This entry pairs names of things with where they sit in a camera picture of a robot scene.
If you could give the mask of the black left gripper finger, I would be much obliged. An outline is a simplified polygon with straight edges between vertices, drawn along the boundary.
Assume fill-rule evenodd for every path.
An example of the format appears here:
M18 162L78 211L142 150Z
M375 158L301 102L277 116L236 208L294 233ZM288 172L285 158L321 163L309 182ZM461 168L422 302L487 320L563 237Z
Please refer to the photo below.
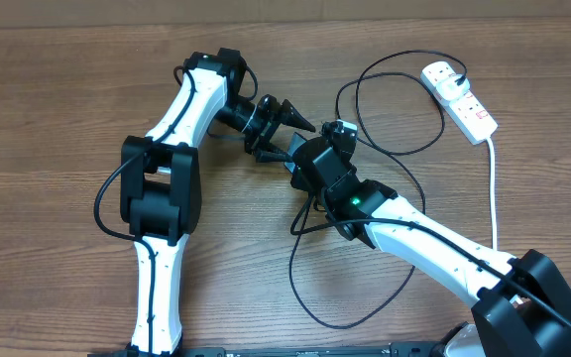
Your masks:
M278 118L283 125L312 133L316 131L315 126L307 121L287 99L282 102Z
M291 156L279 149L257 149L254 152L257 163L289 163Z

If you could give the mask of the blue Samsung Galaxy smartphone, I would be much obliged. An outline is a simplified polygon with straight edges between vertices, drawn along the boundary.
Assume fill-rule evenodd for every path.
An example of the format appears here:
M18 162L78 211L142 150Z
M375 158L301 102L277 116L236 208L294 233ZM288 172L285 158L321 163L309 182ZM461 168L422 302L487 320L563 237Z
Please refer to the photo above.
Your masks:
M285 162L285 168L291 173L294 173L294 169L296 167L296 164L293 161L293 156L294 153L296 152L296 150L303 145L306 142L306 139L301 136L299 133L294 132L292 134L288 149L287 149L287 154L289 156L289 161Z

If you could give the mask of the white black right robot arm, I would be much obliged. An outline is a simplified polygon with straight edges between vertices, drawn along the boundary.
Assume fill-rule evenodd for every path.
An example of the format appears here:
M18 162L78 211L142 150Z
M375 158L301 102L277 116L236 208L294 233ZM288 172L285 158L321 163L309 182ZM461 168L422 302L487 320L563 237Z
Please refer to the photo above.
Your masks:
M545 255L517 258L478 244L429 218L392 188L360 180L350 159L354 134L294 134L291 184L326 214L325 228L395 255L470 307L483 356L571 356L571 288Z

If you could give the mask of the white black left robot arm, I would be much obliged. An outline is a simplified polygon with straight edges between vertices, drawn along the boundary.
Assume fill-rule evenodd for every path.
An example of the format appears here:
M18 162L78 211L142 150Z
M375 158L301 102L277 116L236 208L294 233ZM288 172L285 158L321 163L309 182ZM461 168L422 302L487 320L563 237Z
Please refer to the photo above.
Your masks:
M95 197L97 226L115 236L102 222L99 204L110 183L120 182L120 216L129 226L121 237L133 242L137 253L137 318L122 356L180 353L182 256L200 216L198 148L212 122L241 133L245 152L259 163L289 161L271 142L280 126L315 129L288 100L241 95L249 71L240 52L225 48L215 55L195 52L177 66L179 92L167 113L145 136L125 139L120 166Z

